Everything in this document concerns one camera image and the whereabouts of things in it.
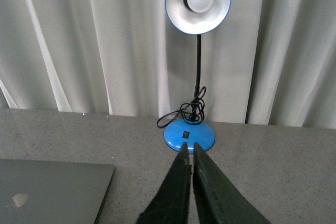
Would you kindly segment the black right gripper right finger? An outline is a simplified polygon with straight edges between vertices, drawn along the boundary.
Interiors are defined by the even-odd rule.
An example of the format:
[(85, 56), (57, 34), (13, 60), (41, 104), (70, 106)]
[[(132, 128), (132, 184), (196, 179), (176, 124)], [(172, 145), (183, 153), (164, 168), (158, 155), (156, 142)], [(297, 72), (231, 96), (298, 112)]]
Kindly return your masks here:
[(198, 143), (194, 144), (193, 188), (200, 223), (270, 223)]

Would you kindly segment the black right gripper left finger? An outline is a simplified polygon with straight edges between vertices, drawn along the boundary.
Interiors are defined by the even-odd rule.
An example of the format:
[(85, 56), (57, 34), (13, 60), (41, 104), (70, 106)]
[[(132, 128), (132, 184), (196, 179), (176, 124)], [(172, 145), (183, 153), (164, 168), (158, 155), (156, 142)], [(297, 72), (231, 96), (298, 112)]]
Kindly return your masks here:
[(183, 143), (157, 194), (137, 223), (187, 223), (192, 168)]

